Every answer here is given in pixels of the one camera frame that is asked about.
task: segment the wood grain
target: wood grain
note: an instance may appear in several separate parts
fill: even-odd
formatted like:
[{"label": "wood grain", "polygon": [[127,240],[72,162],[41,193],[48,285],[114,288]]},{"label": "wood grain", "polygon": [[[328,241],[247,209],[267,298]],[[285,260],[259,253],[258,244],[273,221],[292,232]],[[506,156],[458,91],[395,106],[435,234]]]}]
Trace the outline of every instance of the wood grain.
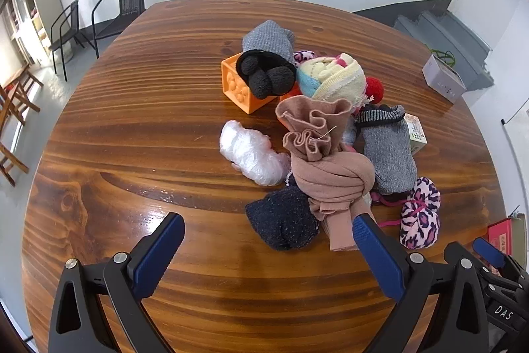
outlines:
[{"label": "wood grain", "polygon": [[[176,0],[153,5],[88,71],[44,151],[28,204],[23,279],[33,334],[47,351],[64,262],[99,262],[130,250],[168,211],[186,238],[147,311],[176,351],[359,352],[390,312],[359,252],[330,252],[320,233],[299,251],[269,249],[244,205],[266,189],[219,153],[227,120],[269,135],[282,150],[276,103],[246,115],[222,94],[220,62],[266,19],[294,31],[296,48],[350,53],[382,80],[384,102],[419,116],[428,144],[419,174],[442,193],[441,230],[425,255],[442,261],[451,241],[469,245],[504,214],[479,129],[460,101],[424,82],[428,49],[345,11],[290,0]],[[383,221],[398,209],[376,207]],[[397,235],[397,228],[387,232]],[[131,351],[109,302],[123,351]],[[417,343],[433,302],[412,339]]]}]

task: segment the crumpled plastic bag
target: crumpled plastic bag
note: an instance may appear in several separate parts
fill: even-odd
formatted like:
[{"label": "crumpled plastic bag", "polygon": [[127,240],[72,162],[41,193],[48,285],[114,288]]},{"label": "crumpled plastic bag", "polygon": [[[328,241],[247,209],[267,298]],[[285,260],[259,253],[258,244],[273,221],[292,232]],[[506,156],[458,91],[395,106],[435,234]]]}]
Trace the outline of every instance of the crumpled plastic bag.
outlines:
[{"label": "crumpled plastic bag", "polygon": [[222,128],[221,154],[232,161],[232,167],[260,186],[281,183],[290,171],[290,155],[276,153],[268,136],[255,129],[245,129],[236,120]]}]

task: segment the silver bolt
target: silver bolt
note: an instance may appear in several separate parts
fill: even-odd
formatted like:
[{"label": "silver bolt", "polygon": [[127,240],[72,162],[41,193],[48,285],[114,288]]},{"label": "silver bolt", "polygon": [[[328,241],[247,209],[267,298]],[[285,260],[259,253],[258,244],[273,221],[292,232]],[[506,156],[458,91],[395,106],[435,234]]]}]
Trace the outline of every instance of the silver bolt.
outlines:
[{"label": "silver bolt", "polygon": [[68,259],[64,266],[68,269],[72,269],[75,265],[77,265],[77,259],[72,258]]},{"label": "silver bolt", "polygon": [[423,263],[424,261],[424,257],[420,253],[412,253],[409,255],[409,258],[413,263]]},{"label": "silver bolt", "polygon": [[114,255],[114,262],[116,263],[123,263],[125,260],[127,260],[127,253],[120,251]]},{"label": "silver bolt", "polygon": [[468,260],[467,258],[463,258],[463,259],[461,259],[461,266],[464,269],[470,269],[470,268],[472,268],[472,262],[470,260]]}]

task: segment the gray stair step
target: gray stair step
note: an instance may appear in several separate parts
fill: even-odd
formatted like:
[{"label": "gray stair step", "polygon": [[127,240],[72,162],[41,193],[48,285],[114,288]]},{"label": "gray stair step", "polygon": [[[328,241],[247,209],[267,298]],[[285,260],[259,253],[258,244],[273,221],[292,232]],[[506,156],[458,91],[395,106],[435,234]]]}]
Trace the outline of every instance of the gray stair step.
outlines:
[{"label": "gray stair step", "polygon": [[437,19],[454,39],[461,44],[480,65],[485,64],[490,47],[450,11]]},{"label": "gray stair step", "polygon": [[431,13],[420,13],[417,28],[430,49],[450,51],[454,55],[454,70],[461,76],[467,90],[483,89],[494,84],[483,64],[479,64]]},{"label": "gray stair step", "polygon": [[403,34],[409,35],[412,38],[415,38],[421,41],[423,44],[427,42],[424,40],[423,35],[417,28],[417,24],[412,22],[409,18],[404,16],[398,16],[395,20],[395,25],[393,26],[398,31],[401,31]]}]

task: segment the red pom-pom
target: red pom-pom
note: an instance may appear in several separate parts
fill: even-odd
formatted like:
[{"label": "red pom-pom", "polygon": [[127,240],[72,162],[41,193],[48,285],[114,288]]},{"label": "red pom-pom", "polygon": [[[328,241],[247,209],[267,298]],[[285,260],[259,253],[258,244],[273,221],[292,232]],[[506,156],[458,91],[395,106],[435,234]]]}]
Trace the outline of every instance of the red pom-pom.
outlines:
[{"label": "red pom-pom", "polygon": [[384,97],[384,86],[380,82],[378,78],[374,78],[372,76],[369,76],[366,78],[367,82],[367,88],[366,88],[366,95],[367,97],[373,97],[374,99],[371,101],[372,104],[378,104],[380,101],[382,101],[382,98]]}]

